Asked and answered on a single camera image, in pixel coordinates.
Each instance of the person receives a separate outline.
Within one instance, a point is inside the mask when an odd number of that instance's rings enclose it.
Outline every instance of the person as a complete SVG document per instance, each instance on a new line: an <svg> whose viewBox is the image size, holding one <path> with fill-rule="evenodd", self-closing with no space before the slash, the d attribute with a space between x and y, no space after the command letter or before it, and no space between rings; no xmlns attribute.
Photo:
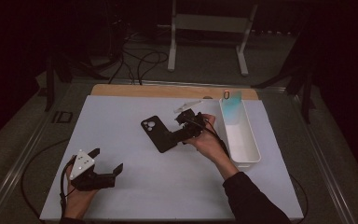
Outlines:
<svg viewBox="0 0 358 224"><path fill-rule="evenodd" d="M202 115L208 122L206 128L214 132L215 116ZM227 156L219 141L209 132L202 132L198 137L185 140L199 153L212 161L224 179L223 187L228 197L228 204L238 223L291 223L287 215L272 203L268 197L244 173L238 170ZM68 185L68 192L73 186ZM60 224L83 224L81 218L86 213L90 202L98 190L74 190L67 198L67 207Z"/></svg>

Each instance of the white container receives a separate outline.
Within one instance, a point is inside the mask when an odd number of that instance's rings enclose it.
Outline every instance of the white container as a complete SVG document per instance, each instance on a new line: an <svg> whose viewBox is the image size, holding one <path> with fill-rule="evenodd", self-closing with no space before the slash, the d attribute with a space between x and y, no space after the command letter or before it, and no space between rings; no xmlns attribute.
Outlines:
<svg viewBox="0 0 358 224"><path fill-rule="evenodd" d="M219 103L227 133L230 158L238 167L249 168L259 162L261 156L245 105L242 100L234 104L223 101L225 100L221 99Z"/></svg>

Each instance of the black smartphone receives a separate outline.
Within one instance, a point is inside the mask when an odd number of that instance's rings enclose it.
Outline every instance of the black smartphone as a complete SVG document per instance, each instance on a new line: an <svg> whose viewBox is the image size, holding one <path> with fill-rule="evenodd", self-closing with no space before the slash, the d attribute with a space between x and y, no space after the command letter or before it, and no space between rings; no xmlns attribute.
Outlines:
<svg viewBox="0 0 358 224"><path fill-rule="evenodd" d="M177 145L172 140L172 133L165 127L158 116L143 120L141 126L160 153L166 152Z"/></svg>

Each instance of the floor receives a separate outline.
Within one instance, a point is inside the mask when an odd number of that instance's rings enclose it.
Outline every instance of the floor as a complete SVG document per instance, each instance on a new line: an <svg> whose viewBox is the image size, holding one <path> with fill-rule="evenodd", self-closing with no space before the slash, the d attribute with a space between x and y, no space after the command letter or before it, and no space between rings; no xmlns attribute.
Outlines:
<svg viewBox="0 0 358 224"><path fill-rule="evenodd" d="M121 69L115 74L120 66L120 63L116 63L100 71L103 76L115 76L112 80L96 80L76 69L73 69L72 83L61 83L56 78L56 100L50 112L44 111L46 97L35 95L4 127L0 132L0 223L38 222L25 203L21 189L24 189L26 197L39 213L84 99L93 85L109 81L112 84L139 84L138 74L141 76L153 64L143 62L139 65L137 58L152 52L150 49L168 53L169 38L165 33L166 30L161 30L158 40L131 35L124 48L125 63ZM276 76L296 41L295 37L289 35L251 34L245 49L249 76L243 77L234 42L224 39L222 44L222 39L213 40L215 36L195 41L190 35L182 33L178 39L175 71L167 71L167 62L157 63L142 78L144 85L249 88ZM144 60L155 62L158 56L163 61L164 54L161 53L151 54ZM95 64L106 61L102 56L93 56L91 59ZM38 80L41 88L45 87L45 74L41 74ZM257 92L267 109L305 215L303 220L294 220L293 223L358 223L358 165L351 150L317 87L312 87L313 107L310 110L310 124L307 124L299 113L299 97L284 92L287 82L288 79L285 79ZM72 112L74 118L69 123L52 122L56 111ZM89 223L104 222L94 220Z"/></svg>

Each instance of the sleeve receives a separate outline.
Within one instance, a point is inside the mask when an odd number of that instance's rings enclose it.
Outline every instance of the sleeve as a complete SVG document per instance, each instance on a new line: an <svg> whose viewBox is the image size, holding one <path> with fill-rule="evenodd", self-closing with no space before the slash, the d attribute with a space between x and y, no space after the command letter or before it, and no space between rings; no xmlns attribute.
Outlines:
<svg viewBox="0 0 358 224"><path fill-rule="evenodd" d="M232 213L239 223L291 223L287 215L258 189L244 172L223 184Z"/></svg>
<svg viewBox="0 0 358 224"><path fill-rule="evenodd" d="M80 219L62 217L60 220L60 224L86 224L86 222Z"/></svg>

